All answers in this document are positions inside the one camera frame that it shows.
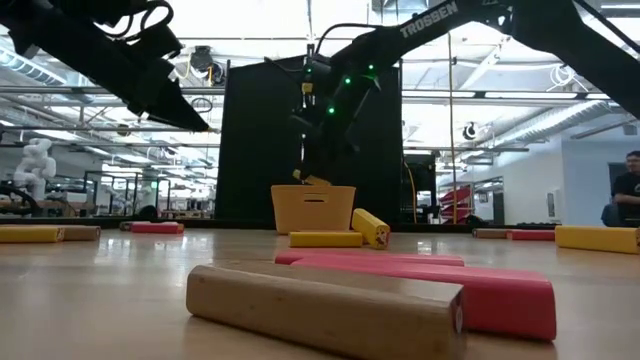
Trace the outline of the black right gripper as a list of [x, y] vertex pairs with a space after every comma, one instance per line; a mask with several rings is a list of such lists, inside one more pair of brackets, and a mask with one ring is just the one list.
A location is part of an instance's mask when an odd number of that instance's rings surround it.
[[313, 92], [304, 94], [299, 115], [315, 116], [321, 124], [321, 137], [306, 136], [302, 142], [302, 178], [329, 179], [336, 164], [359, 152], [346, 139], [372, 89], [380, 89], [378, 67], [371, 61], [331, 64], [330, 58], [313, 55], [306, 58], [301, 78], [312, 83]]

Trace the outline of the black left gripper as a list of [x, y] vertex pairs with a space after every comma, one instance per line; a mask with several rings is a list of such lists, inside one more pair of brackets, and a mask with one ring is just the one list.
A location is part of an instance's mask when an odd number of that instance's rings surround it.
[[147, 113], [144, 129], [155, 132], [219, 133], [184, 99], [174, 66], [165, 59], [180, 45], [168, 29], [141, 34], [133, 43], [99, 31], [94, 81], [109, 90], [136, 114]]

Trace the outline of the yellow wooden block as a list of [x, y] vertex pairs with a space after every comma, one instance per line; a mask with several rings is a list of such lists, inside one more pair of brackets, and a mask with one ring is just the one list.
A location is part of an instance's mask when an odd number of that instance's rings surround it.
[[367, 244], [375, 249], [384, 250], [389, 246], [391, 228], [388, 224], [363, 208], [353, 210], [352, 228], [361, 233]]
[[56, 243], [64, 238], [64, 230], [58, 227], [3, 226], [0, 227], [0, 243]]
[[358, 232], [291, 232], [289, 246], [296, 248], [361, 247], [363, 236]]
[[303, 184], [312, 185], [312, 186], [330, 186], [331, 183], [327, 180], [308, 175], [306, 178], [303, 178], [301, 175], [301, 171], [295, 169], [293, 171], [293, 177], [297, 180], [300, 180]]
[[561, 248], [640, 254], [640, 228], [557, 226], [554, 233]]

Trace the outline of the red wooden block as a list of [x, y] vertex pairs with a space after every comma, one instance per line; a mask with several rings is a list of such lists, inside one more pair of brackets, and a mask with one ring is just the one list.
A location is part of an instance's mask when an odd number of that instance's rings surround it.
[[130, 226], [132, 233], [144, 234], [183, 234], [184, 225], [177, 222], [135, 222]]
[[540, 273], [467, 266], [460, 259], [406, 262], [317, 255], [291, 264], [460, 285], [467, 329], [541, 341], [557, 336], [554, 288]]
[[510, 229], [506, 238], [513, 241], [555, 241], [554, 230]]
[[287, 250], [279, 252], [275, 255], [274, 262], [280, 265], [290, 265], [295, 261], [309, 257], [327, 257], [332, 259], [359, 259], [359, 260], [377, 260], [386, 262], [401, 262], [415, 264], [460, 266], [465, 265], [464, 260], [460, 256], [451, 255], [423, 255], [423, 254], [397, 254], [386, 252], [370, 252], [370, 251], [329, 251], [329, 250]]

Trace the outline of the black hanging device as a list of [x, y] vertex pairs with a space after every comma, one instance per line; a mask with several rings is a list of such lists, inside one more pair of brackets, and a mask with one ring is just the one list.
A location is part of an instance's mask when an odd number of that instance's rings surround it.
[[226, 81], [226, 65], [213, 59], [210, 46], [195, 46], [190, 54], [190, 72], [210, 86], [223, 85]]

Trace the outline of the yellow plastic bin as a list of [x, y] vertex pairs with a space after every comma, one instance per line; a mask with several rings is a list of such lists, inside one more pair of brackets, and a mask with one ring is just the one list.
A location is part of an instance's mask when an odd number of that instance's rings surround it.
[[273, 185], [271, 196], [276, 230], [347, 231], [351, 225], [355, 187]]

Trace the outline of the black folding divider panel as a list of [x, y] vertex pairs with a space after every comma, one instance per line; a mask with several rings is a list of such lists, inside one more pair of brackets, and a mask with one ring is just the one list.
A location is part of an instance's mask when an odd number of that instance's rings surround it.
[[[271, 188], [292, 185], [301, 138], [288, 116], [299, 89], [286, 70], [303, 58], [233, 67], [225, 89], [218, 158], [215, 217], [221, 221], [274, 225]], [[401, 206], [402, 120], [399, 71], [379, 77], [380, 90], [366, 98], [347, 138], [357, 152], [341, 158], [329, 176], [334, 185], [353, 186], [355, 204], [388, 224]]]

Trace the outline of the black cabinet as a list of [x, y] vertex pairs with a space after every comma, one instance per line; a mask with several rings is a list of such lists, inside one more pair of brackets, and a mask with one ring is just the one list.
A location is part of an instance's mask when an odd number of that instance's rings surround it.
[[405, 154], [401, 185], [402, 212], [410, 223], [429, 223], [438, 215], [434, 155]]

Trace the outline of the red rack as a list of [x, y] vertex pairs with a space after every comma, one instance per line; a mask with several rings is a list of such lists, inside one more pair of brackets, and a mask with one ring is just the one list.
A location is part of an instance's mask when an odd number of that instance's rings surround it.
[[444, 224], [462, 224], [473, 213], [470, 185], [451, 188], [439, 198], [440, 219]]

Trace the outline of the white robot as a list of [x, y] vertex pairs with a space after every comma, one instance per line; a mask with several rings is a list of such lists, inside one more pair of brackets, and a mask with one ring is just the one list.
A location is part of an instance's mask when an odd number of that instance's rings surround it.
[[48, 154], [51, 146], [49, 139], [31, 139], [24, 146], [22, 160], [14, 171], [14, 185], [26, 188], [36, 201], [45, 198], [46, 181], [56, 175], [56, 160]]

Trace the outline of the wooden bench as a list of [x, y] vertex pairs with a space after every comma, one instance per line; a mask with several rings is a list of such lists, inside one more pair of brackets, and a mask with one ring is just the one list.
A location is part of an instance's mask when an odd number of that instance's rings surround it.
[[0, 217], [87, 217], [95, 212], [95, 205], [87, 202], [45, 200], [33, 210], [26, 201], [0, 199]]

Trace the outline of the person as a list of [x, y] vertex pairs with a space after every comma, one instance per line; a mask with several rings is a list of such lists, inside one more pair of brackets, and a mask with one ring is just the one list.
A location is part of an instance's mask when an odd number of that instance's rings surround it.
[[640, 224], [640, 150], [626, 155], [627, 172], [618, 176], [612, 186], [612, 200], [623, 226]]

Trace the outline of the black frame structure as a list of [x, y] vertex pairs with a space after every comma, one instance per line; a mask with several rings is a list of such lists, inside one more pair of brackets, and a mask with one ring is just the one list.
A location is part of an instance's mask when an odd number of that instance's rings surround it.
[[146, 206], [161, 209], [161, 187], [167, 178], [140, 171], [86, 171], [83, 191], [95, 216], [133, 216]]

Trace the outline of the silver ceiling duct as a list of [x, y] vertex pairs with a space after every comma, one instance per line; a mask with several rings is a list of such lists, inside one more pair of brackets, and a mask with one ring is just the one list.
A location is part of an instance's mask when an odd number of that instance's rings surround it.
[[569, 107], [551, 109], [492, 140], [487, 140], [481, 146], [495, 148], [516, 142], [530, 143], [601, 116], [612, 114], [614, 110], [613, 106], [602, 100], [590, 100]]
[[20, 73], [46, 86], [93, 86], [84, 75], [73, 73], [61, 76], [4, 47], [0, 47], [0, 67]]

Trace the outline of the white wall box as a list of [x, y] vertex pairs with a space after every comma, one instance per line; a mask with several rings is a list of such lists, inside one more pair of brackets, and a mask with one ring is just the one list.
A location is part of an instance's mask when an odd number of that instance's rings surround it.
[[563, 212], [562, 191], [554, 188], [546, 193], [547, 217], [550, 222], [561, 223]]

